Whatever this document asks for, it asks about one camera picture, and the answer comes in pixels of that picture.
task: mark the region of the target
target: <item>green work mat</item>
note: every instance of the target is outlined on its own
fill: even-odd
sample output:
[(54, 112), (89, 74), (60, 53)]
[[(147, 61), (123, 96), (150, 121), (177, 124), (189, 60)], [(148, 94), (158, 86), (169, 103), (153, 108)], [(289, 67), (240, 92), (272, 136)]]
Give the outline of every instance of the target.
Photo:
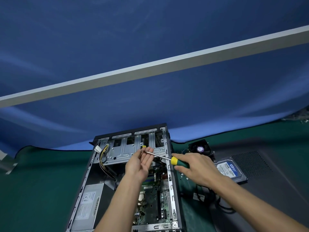
[[(210, 146), (259, 137), (289, 166), (290, 178), (309, 192), (309, 122), (280, 121), (207, 137)], [(173, 143), (181, 153), (189, 144)], [(1, 231), (64, 231), (91, 151), (23, 148), (17, 167), (0, 175)], [(180, 192), (193, 195), (195, 184), (179, 179)], [(187, 231), (215, 231), (208, 209), (199, 201), (181, 198)]]

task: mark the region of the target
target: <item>circuit board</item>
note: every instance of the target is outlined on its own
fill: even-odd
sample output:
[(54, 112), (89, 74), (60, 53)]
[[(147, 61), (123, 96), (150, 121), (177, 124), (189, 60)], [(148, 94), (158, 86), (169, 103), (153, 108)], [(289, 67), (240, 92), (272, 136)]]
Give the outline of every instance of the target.
[(141, 186), (133, 225), (171, 222), (170, 212), (166, 165), (156, 165)]

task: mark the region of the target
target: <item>blue cloth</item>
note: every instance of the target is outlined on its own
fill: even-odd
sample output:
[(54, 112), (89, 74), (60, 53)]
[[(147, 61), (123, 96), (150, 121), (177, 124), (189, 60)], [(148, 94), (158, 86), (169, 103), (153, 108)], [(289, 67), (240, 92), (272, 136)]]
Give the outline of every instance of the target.
[[(0, 96), (309, 24), (309, 0), (0, 0)], [(309, 45), (0, 109), (0, 144), (91, 149), (166, 122), (185, 142), (309, 99)]]

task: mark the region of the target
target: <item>person's right hand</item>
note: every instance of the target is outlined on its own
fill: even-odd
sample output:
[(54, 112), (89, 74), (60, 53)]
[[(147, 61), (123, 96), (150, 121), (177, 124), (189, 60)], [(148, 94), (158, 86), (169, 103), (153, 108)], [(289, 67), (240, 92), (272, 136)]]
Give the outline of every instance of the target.
[(183, 166), (174, 166), (174, 168), (196, 184), (215, 190), (216, 183), (225, 179), (208, 156), (198, 153), (186, 153), (185, 155), (173, 153), (172, 156), (190, 165), (189, 169)]

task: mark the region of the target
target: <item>screwdriver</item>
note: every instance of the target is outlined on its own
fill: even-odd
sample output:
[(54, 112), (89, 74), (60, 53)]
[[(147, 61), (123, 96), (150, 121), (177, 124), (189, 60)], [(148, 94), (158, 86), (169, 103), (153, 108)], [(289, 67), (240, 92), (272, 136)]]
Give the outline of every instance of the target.
[(178, 166), (184, 166), (186, 168), (189, 168), (189, 164), (187, 162), (183, 162), (179, 159), (177, 159), (175, 156), (172, 157), (172, 159), (169, 159), (167, 157), (164, 157), (164, 156), (159, 156), (157, 154), (154, 154), (154, 153), (151, 153), (151, 152), (148, 152), (148, 151), (143, 151), (143, 152), (146, 152), (148, 154), (151, 154), (153, 156), (156, 156), (156, 157), (159, 157), (159, 158), (162, 158), (162, 159), (166, 159), (166, 160), (169, 160), (171, 162), (172, 165), (178, 165)]

